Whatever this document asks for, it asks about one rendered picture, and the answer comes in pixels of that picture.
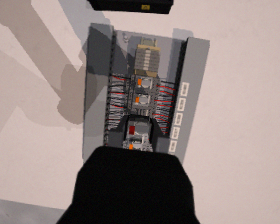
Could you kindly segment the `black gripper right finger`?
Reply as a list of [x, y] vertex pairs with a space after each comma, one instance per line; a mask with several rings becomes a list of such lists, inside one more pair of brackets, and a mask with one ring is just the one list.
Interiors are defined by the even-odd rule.
[[153, 152], [168, 154], [171, 138], [169, 137], [169, 135], [163, 134], [155, 118], [150, 118], [150, 120], [152, 125], [149, 143], [152, 145]]

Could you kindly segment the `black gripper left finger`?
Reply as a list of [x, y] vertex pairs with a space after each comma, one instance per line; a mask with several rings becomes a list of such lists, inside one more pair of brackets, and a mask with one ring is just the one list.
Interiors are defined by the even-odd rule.
[[122, 148], [123, 140], [126, 140], [129, 116], [124, 114], [117, 128], [110, 128], [107, 146]]

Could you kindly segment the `grey relay panel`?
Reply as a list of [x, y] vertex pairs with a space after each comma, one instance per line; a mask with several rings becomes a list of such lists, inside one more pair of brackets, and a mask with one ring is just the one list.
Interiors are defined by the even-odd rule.
[[[157, 120], [163, 134], [171, 138], [168, 154], [178, 157], [183, 166], [209, 43], [210, 40], [205, 39], [180, 40], [90, 23], [83, 165], [97, 147], [107, 146], [108, 131], [117, 128], [124, 114], [135, 114]], [[151, 90], [136, 88], [137, 75], [153, 78]], [[135, 93], [149, 94], [149, 106], [133, 105]]]

